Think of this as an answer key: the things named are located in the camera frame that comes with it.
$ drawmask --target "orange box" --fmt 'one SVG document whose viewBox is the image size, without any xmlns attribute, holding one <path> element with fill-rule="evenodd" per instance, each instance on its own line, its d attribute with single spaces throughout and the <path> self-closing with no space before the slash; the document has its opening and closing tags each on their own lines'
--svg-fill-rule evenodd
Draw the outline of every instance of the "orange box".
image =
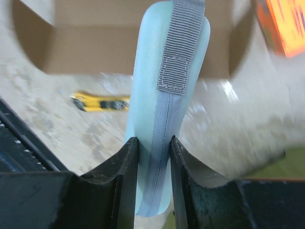
<svg viewBox="0 0 305 229">
<path fill-rule="evenodd" d="M 267 45 L 292 57 L 305 51 L 305 0 L 256 0 Z"/>
</svg>

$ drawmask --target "marble surface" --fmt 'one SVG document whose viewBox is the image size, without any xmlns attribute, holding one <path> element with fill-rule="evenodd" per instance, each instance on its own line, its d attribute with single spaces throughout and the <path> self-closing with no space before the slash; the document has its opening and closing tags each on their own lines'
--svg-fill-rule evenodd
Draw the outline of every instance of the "marble surface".
<svg viewBox="0 0 305 229">
<path fill-rule="evenodd" d="M 24 1 L 52 22 L 52 0 Z M 233 21 L 238 21 L 249 6 L 245 0 L 233 2 Z M 84 113 L 69 96 L 77 90 L 129 94 L 131 76 L 47 75 L 39 71 L 15 40 L 10 0 L 0 1 L 0 41 L 0 96 L 68 169 L 83 174 L 121 148 L 127 113 Z M 181 128 L 184 146 L 216 171 L 236 177 L 284 148 L 302 144 L 304 60 L 304 56 L 286 60 L 270 54 L 254 23 L 249 52 L 236 76 L 198 80 Z M 195 175 L 200 181 L 200 174 Z M 172 209 L 171 205 L 154 218 L 136 217 L 135 228 L 161 228 Z"/>
</svg>

